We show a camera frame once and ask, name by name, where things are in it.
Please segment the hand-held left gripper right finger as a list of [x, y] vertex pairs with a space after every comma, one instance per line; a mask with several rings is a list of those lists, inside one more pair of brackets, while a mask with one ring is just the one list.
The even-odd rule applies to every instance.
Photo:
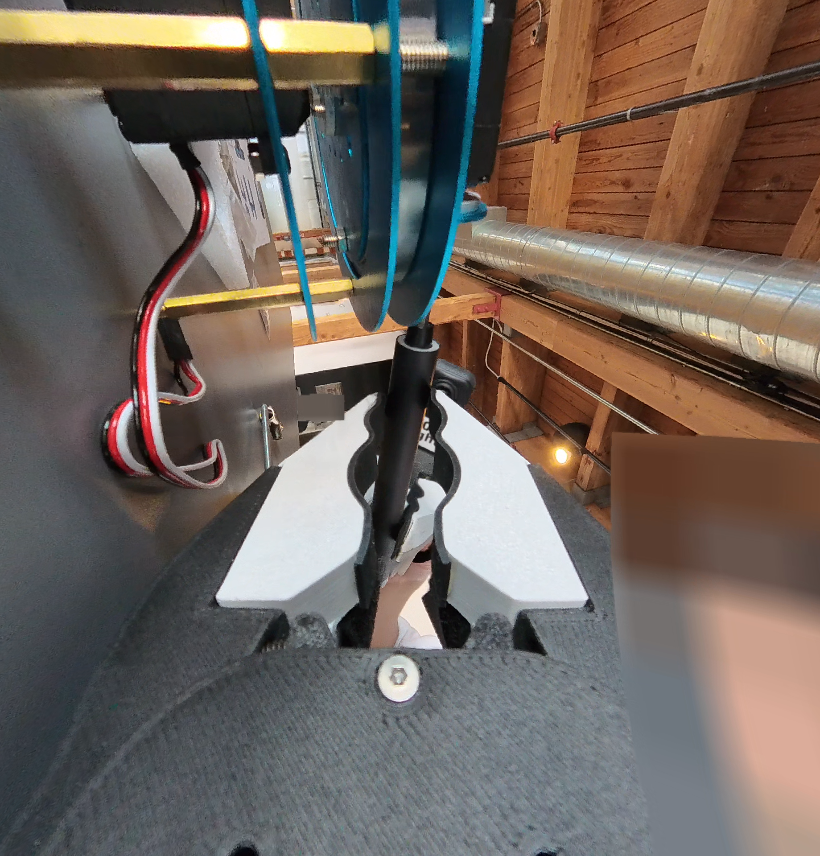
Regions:
[[456, 491], [442, 510], [451, 561], [447, 602], [474, 624], [495, 613], [581, 608], [588, 594], [527, 461], [443, 393], [438, 439], [456, 455]]

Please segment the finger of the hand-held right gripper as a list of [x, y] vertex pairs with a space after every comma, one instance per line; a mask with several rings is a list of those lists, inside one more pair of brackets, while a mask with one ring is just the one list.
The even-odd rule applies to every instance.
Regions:
[[436, 511], [445, 498], [445, 491], [435, 481], [420, 481], [422, 495], [412, 514], [408, 534], [403, 536], [400, 555], [395, 559], [395, 575], [406, 573], [416, 561], [416, 555], [429, 547], [434, 536]]

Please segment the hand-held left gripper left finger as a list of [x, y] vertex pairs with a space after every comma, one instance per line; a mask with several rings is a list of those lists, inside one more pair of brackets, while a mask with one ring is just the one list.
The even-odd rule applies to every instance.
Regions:
[[215, 595], [234, 609], [320, 615], [334, 630], [357, 605], [354, 567], [371, 523], [376, 440], [366, 396], [287, 458]]

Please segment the black screwdriver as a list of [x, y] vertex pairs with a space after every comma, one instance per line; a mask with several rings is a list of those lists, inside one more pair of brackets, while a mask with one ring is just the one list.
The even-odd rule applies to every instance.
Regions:
[[372, 503], [379, 586], [393, 574], [394, 556], [407, 550], [404, 541], [423, 495], [412, 475], [439, 351], [433, 335], [425, 320], [395, 342]]

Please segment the blue hobby robot arm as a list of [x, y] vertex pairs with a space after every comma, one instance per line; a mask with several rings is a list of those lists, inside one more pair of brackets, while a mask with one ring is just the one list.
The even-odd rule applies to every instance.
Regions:
[[133, 144], [258, 140], [302, 263], [282, 139], [311, 119], [353, 309], [418, 325], [493, 165], [515, 2], [0, 2], [0, 88], [100, 88]]

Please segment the thin black pipe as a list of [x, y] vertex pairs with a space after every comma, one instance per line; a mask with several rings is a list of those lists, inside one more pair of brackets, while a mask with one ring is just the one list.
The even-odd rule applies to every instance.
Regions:
[[565, 439], [573, 445], [576, 449], [578, 449], [581, 455], [587, 455], [597, 466], [599, 466], [605, 473], [611, 475], [611, 469], [607, 466], [597, 455], [595, 455], [592, 451], [590, 451], [585, 442], [583, 442], [580, 437], [581, 434], [574, 435], [567, 431], [566, 426], [562, 426], [552, 420], [546, 413], [544, 413], [541, 409], [539, 409], [534, 403], [532, 403], [529, 398], [523, 395], [516, 387], [514, 387], [509, 381], [507, 381], [502, 376], [497, 376], [496, 378], [499, 384], [504, 385], [509, 391], [511, 391], [515, 396], [517, 396], [520, 401], [522, 401], [529, 409], [531, 409], [537, 416], [539, 416], [542, 420], [544, 420], [547, 424], [552, 426], [554, 431], [561, 436], [565, 437]]

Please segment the small metal bolt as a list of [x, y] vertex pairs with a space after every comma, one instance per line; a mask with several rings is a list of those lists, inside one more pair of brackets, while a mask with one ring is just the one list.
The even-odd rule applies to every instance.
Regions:
[[263, 404], [258, 415], [262, 428], [264, 465], [265, 469], [269, 470], [273, 466], [273, 444], [283, 438], [284, 429], [271, 406]]

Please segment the thin metal conduit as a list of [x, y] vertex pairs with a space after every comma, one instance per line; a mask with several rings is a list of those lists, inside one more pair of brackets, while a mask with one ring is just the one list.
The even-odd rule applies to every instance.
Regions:
[[580, 390], [583, 394], [591, 397], [594, 401], [599, 402], [599, 404], [604, 405], [607, 409], [609, 409], [609, 411], [618, 413], [618, 415], [620, 417], [625, 419], [627, 422], [635, 425], [641, 431], [646, 432], [648, 434], [652, 434], [652, 435], [658, 435], [658, 432], [655, 431], [653, 428], [651, 428], [648, 424], [641, 422], [640, 420], [636, 419], [633, 415], [629, 414], [629, 412], [626, 412], [621, 407], [615, 405], [612, 401], [608, 401], [602, 395], [598, 394], [596, 391], [593, 391], [590, 387], [584, 385], [583, 383], [581, 383], [577, 379], [567, 375], [563, 370], [559, 369], [556, 366], [549, 364], [547, 361], [545, 361], [541, 357], [533, 354], [532, 352], [530, 352], [526, 348], [523, 348], [522, 346], [518, 345], [516, 342], [514, 342], [512, 339], [509, 339], [508, 337], [506, 337], [503, 333], [501, 333], [500, 331], [498, 331], [494, 327], [484, 324], [481, 320], [479, 320], [477, 318], [475, 319], [475, 322], [477, 324], [479, 324], [481, 327], [483, 327], [485, 330], [488, 330], [490, 332], [491, 336], [496, 336], [496, 337], [500, 338], [501, 341], [503, 341], [505, 344], [510, 344], [511, 347], [514, 348], [516, 351], [518, 351], [521, 354], [532, 359], [538, 365], [542, 366], [545, 370], [551, 371], [555, 375], [560, 377], [561, 379], [564, 379], [567, 383], [571, 384], [576, 389]]

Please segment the grey metal panel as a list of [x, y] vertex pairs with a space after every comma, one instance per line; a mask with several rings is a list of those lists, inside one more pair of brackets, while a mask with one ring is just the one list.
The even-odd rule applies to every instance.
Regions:
[[177, 461], [223, 441], [226, 483], [105, 463], [134, 314], [184, 234], [101, 98], [0, 91], [0, 844], [162, 568], [264, 471], [259, 408], [296, 441], [290, 312], [221, 313], [182, 321], [209, 389], [162, 418]]

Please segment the long black ceiling pipe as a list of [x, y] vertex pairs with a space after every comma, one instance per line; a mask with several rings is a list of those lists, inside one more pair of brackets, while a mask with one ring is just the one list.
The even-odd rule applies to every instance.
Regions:
[[745, 80], [737, 80], [719, 86], [687, 92], [673, 98], [632, 106], [625, 111], [597, 116], [578, 123], [566, 125], [555, 123], [548, 131], [535, 132], [534, 134], [523, 135], [512, 140], [505, 140], [500, 142], [497, 148], [502, 150], [547, 140], [557, 144], [560, 142], [561, 137], [565, 135], [580, 134], [622, 123], [637, 122], [653, 116], [673, 113], [705, 103], [736, 98], [760, 91], [769, 91], [817, 79], [820, 79], [820, 60], [768, 74], [760, 74]]

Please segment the silver ventilation duct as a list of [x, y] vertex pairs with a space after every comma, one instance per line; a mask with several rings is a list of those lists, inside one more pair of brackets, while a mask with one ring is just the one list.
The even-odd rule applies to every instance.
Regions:
[[488, 219], [454, 250], [820, 383], [820, 263]]

